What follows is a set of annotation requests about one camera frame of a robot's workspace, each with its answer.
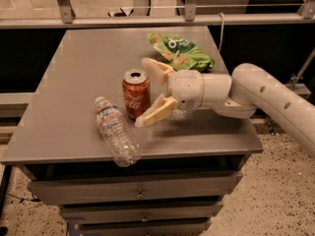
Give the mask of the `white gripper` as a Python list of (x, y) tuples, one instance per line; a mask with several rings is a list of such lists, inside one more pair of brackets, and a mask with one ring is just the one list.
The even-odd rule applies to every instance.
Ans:
[(202, 102), (203, 77), (196, 70), (175, 70), (168, 64), (152, 58), (143, 58), (142, 65), (163, 85), (167, 82), (167, 93), (162, 93), (141, 116), (135, 126), (143, 128), (170, 116), (174, 110), (195, 110)]

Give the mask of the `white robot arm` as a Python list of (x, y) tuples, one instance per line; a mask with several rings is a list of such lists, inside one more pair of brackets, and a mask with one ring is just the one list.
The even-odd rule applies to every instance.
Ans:
[(151, 58), (144, 58), (142, 65), (165, 87), (165, 92), (136, 118), (136, 127), (151, 126), (176, 109), (207, 108), (218, 115), (240, 119), (261, 109), (309, 155), (315, 156), (315, 106), (262, 68), (243, 63), (229, 75), (176, 71)]

